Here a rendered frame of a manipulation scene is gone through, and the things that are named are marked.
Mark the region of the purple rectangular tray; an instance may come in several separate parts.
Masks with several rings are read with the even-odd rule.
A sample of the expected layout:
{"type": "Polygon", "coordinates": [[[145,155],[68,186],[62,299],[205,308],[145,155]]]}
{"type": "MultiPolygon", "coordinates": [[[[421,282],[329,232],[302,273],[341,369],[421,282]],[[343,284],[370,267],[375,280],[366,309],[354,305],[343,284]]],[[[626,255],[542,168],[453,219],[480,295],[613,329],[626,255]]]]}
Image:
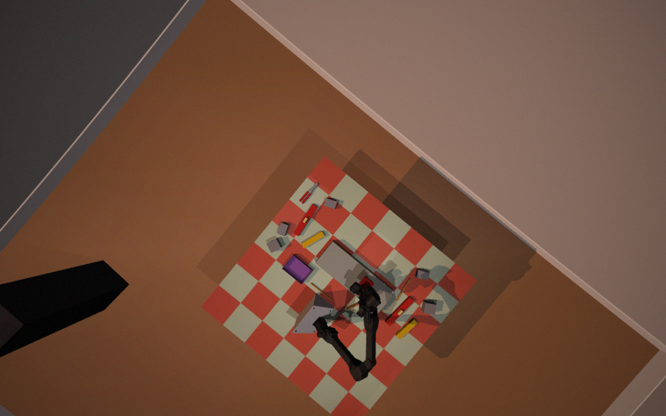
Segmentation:
{"type": "Polygon", "coordinates": [[[306,281],[306,278],[311,274],[313,269],[299,259],[296,255],[293,255],[285,266],[282,268],[286,271],[289,276],[292,276],[300,284],[303,284],[306,281]]]}

